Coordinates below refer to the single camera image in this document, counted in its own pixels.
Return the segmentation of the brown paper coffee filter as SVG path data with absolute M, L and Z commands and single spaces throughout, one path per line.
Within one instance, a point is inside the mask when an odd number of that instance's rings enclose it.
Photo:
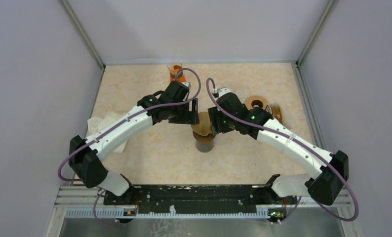
M 212 134 L 213 132 L 211 128 L 209 113 L 199 112 L 198 119 L 199 119 L 198 124 L 191 125 L 193 132 L 197 133 L 200 136 L 208 136 L 209 134 Z

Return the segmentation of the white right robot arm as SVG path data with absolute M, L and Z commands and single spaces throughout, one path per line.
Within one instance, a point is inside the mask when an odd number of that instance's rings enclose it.
M 349 157 L 321 149 L 286 128 L 271 113 L 256 107 L 247 109 L 238 96 L 227 88 L 213 95 L 215 106 L 208 109 L 215 135 L 237 131 L 268 144 L 296 161 L 305 171 L 302 175 L 278 175 L 265 189 L 265 198 L 278 203 L 286 196 L 308 196 L 324 205 L 332 205 L 349 177 Z

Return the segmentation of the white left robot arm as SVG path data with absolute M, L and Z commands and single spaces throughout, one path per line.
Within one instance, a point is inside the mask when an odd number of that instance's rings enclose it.
M 170 123 L 196 124 L 197 98 L 189 98 L 189 82 L 172 81 L 166 90 L 147 95 L 127 114 L 102 131 L 70 141 L 68 165 L 87 188 L 98 187 L 115 195 L 122 204 L 134 200 L 132 184 L 103 161 L 135 134 L 168 120 Z

